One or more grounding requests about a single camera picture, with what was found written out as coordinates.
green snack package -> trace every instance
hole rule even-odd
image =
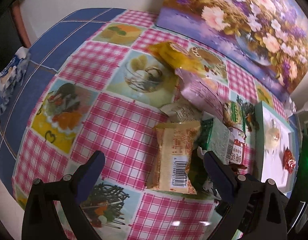
[[[201,121],[201,134],[196,144],[215,155],[228,165],[233,151],[234,136],[230,130],[216,117]]]

plastic wrapper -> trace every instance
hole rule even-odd
[[[171,122],[199,121],[202,118],[202,112],[184,98],[167,104],[160,110],[169,116]]]
[[[181,94],[185,99],[198,110],[223,120],[222,103],[218,95],[201,78],[183,69],[176,69],[175,74],[182,79]]]
[[[284,152],[284,169],[288,170],[289,174],[292,174],[296,166],[296,160],[292,152],[286,148]]]
[[[205,71],[203,64],[177,43],[166,41],[150,45],[147,49],[153,56],[163,60],[173,69],[183,68],[196,72]]]
[[[234,127],[237,124],[242,124],[242,110],[241,106],[234,101],[228,101],[223,104],[224,124],[227,127]]]
[[[230,163],[235,163],[238,165],[243,164],[246,135],[243,131],[235,127],[230,127],[229,130],[234,136],[233,150],[231,154]]]
[[[155,130],[159,152],[147,181],[147,189],[197,194],[188,173],[200,122],[160,123]]]
[[[255,109],[253,104],[245,102],[237,97],[235,101],[228,101],[223,104],[223,122],[227,127],[236,127],[246,133],[246,127],[249,132],[252,128],[259,129],[256,121]]]
[[[202,155],[213,151],[223,164],[229,164],[233,151],[234,136],[217,118],[201,121],[201,134],[196,144],[201,147]]]

barcode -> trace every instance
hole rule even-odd
[[[229,161],[233,152],[234,141],[229,139],[229,146],[227,147],[226,159]]]
[[[172,185],[178,187],[187,186],[187,174],[185,173],[187,162],[176,161],[173,162]]]

floral painting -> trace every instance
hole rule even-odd
[[[281,100],[308,70],[308,19],[295,0],[165,0],[157,25],[231,58]]]

yellow snack package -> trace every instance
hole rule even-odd
[[[147,189],[197,194],[188,179],[193,143],[199,121],[160,123],[155,126],[159,151],[147,181]]]
[[[203,64],[177,43],[164,42],[158,48],[158,53],[173,69],[183,68],[188,71],[205,71]]]
[[[160,62],[164,62],[164,59],[161,57],[161,55],[159,55],[159,50],[161,49],[161,47],[163,47],[165,45],[165,43],[168,43],[169,41],[164,41],[164,42],[160,42],[157,44],[151,44],[147,46],[147,51],[153,56],[155,57],[158,61]]]

